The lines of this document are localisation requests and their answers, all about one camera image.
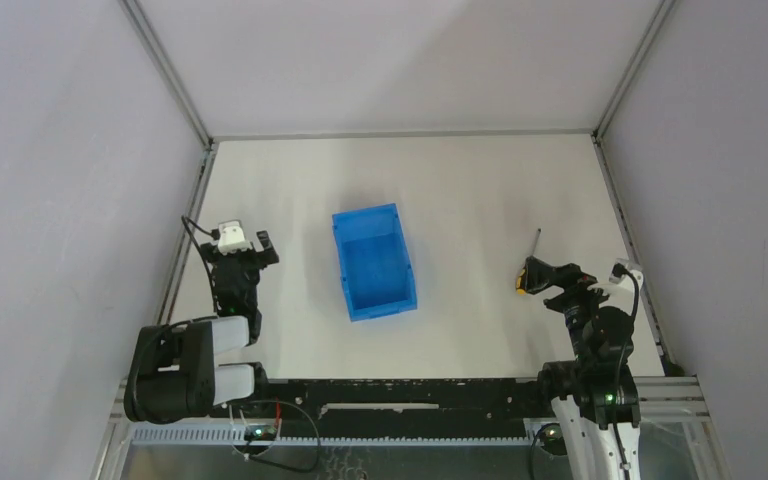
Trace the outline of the yellow black handled screwdriver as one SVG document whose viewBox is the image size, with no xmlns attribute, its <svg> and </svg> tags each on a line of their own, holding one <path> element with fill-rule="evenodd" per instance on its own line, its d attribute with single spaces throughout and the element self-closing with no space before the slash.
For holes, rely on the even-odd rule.
<svg viewBox="0 0 768 480">
<path fill-rule="evenodd" d="M 516 277 L 515 288 L 516 288 L 516 292 L 519 295 L 526 295 L 527 294 L 526 283 L 527 283 L 528 262 L 529 262 L 529 259 L 534 257 L 535 254 L 536 254 L 536 251 L 537 251 L 538 245 L 539 245 L 539 240 L 540 240 L 540 237 L 541 237 L 541 233 L 542 233 L 542 229 L 540 227 L 538 227 L 536 232 L 535 232 L 534 239 L 533 239 L 531 248 L 529 250 L 529 253 L 526 256 L 526 259 L 525 259 L 525 261 L 523 263 L 523 266 L 522 266 L 519 274 Z"/>
</svg>

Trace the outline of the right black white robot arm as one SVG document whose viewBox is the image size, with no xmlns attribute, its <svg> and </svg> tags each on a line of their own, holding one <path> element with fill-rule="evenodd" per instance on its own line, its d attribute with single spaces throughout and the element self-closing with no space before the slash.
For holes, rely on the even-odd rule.
<svg viewBox="0 0 768 480">
<path fill-rule="evenodd" d="M 516 280 L 521 294 L 550 288 L 546 309 L 563 316 L 574 357 L 543 365 L 538 402 L 555 416 L 576 479 L 638 479 L 640 396 L 628 360 L 644 275 L 618 260 L 607 281 L 574 263 L 553 266 L 525 259 Z"/>
</svg>

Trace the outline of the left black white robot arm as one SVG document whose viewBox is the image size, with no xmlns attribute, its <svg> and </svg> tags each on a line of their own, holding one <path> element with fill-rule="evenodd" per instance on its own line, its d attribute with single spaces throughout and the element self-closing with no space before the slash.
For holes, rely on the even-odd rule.
<svg viewBox="0 0 768 480">
<path fill-rule="evenodd" d="M 260 337 L 258 285 L 279 256 L 267 231 L 256 236 L 258 247 L 227 227 L 198 245 L 213 312 L 140 330 L 123 400 L 129 420 L 171 424 L 206 416 L 230 400 L 250 417 L 270 409 L 273 392 L 258 381 L 257 363 L 217 361 L 219 354 L 252 346 Z"/>
</svg>

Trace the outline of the blue plastic bin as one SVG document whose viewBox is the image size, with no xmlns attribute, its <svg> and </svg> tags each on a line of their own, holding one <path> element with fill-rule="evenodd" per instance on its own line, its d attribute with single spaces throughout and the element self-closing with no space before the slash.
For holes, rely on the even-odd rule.
<svg viewBox="0 0 768 480">
<path fill-rule="evenodd" d="M 414 269 L 396 204 L 335 213 L 332 232 L 352 322 L 418 308 Z"/>
</svg>

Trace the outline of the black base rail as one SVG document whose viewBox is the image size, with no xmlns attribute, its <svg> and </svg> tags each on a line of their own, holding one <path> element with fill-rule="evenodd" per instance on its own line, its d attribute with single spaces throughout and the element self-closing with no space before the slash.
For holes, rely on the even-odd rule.
<svg viewBox="0 0 768 480">
<path fill-rule="evenodd" d="M 270 380 L 234 405 L 306 438 L 522 437 L 525 423 L 554 416 L 530 378 Z"/>
</svg>

